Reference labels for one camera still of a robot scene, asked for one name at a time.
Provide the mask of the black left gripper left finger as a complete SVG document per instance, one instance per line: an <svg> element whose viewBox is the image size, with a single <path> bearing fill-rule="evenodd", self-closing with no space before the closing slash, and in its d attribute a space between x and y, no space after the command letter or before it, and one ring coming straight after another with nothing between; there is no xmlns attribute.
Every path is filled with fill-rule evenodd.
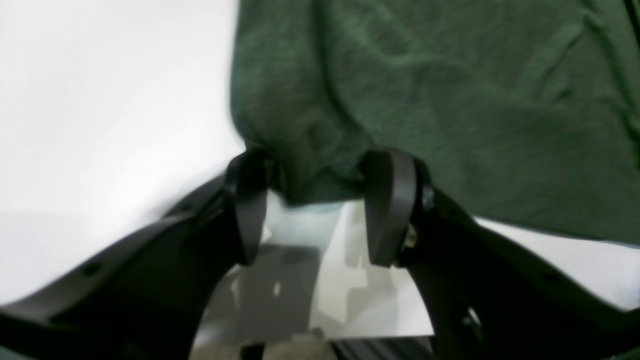
<svg viewBox="0 0 640 360"><path fill-rule="evenodd" d="M248 150L158 221L1 307L1 346L35 360L187 360L217 284L255 261L268 155Z"/></svg>

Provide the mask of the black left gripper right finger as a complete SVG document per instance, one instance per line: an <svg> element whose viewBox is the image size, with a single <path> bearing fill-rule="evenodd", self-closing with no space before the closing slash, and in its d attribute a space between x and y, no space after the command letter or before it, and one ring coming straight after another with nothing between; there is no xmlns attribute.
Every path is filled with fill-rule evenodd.
<svg viewBox="0 0 640 360"><path fill-rule="evenodd" d="M370 263L407 269L440 360L601 360L638 348L638 310L478 224L420 159L377 150L361 169Z"/></svg>

